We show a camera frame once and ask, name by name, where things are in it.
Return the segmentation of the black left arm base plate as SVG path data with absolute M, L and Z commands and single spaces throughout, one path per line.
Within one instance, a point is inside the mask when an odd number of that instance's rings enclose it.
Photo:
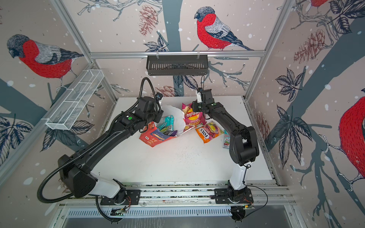
M 103 196 L 100 204 L 103 206 L 114 206 L 114 205 L 138 205 L 140 199 L 140 190 L 123 190 L 118 193 L 114 198 L 108 198 Z

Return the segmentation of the purple Fox's berries bag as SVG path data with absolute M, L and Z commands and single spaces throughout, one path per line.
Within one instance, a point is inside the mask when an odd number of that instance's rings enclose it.
M 174 131 L 166 131 L 166 132 L 164 132 L 164 135 L 167 135 L 167 136 L 169 136 L 169 137 L 175 137 L 176 136 L 176 134 L 177 134 L 177 130 L 174 130 Z

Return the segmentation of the orange Fox's candy bag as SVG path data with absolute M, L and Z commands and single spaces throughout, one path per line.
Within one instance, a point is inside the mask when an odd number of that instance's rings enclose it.
M 196 128 L 196 132 L 203 143 L 208 143 L 223 134 L 223 130 L 214 121 Z

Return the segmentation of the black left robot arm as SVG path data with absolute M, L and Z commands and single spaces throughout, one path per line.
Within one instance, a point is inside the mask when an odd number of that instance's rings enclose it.
M 160 93 L 156 97 L 139 98 L 135 107 L 116 116 L 109 129 L 86 149 L 59 159 L 59 165 L 71 162 L 60 171 L 60 177 L 75 198 L 87 195 L 114 198 L 121 194 L 121 182 L 97 177 L 92 170 L 121 142 L 145 129 L 150 122 L 161 120 L 162 98 Z

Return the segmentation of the teal Fox's candy bag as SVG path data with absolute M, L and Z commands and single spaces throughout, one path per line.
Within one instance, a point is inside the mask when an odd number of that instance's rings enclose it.
M 230 134 L 224 130 L 224 139 L 223 139 L 223 148 L 229 149 L 230 148 Z

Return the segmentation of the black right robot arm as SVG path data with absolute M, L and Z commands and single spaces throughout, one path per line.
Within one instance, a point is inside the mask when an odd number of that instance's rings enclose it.
M 257 134 L 252 126 L 245 126 L 228 113 L 225 107 L 215 102 L 210 89 L 198 88 L 197 100 L 193 102 L 193 111 L 202 112 L 216 121 L 230 136 L 229 153 L 234 166 L 232 176 L 226 189 L 228 198 L 232 203 L 244 200 L 248 202 L 249 188 L 246 184 L 246 174 L 251 168 L 256 157 L 259 156 Z

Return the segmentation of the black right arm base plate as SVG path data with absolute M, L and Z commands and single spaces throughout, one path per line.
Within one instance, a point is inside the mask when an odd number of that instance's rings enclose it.
M 252 192 L 248 187 L 241 190 L 234 190 L 231 187 L 226 189 L 215 189 L 214 195 L 211 196 L 211 199 L 215 200 L 216 204 L 253 204 Z

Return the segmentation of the pink Lay's chips bag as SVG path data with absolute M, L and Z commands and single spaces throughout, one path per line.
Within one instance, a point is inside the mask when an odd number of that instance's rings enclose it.
M 184 112 L 184 121 L 187 125 L 194 125 L 195 127 L 198 127 L 206 124 L 203 113 L 194 112 L 192 104 L 182 103 L 182 111 Z

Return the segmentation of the red paper gift bag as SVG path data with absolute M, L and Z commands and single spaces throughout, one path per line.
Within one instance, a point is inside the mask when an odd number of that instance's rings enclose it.
M 139 137 L 141 141 L 151 147 L 182 136 L 195 128 L 195 125 L 186 124 L 184 112 L 181 109 L 163 105 L 162 110 L 161 120 L 158 123 L 150 122 Z

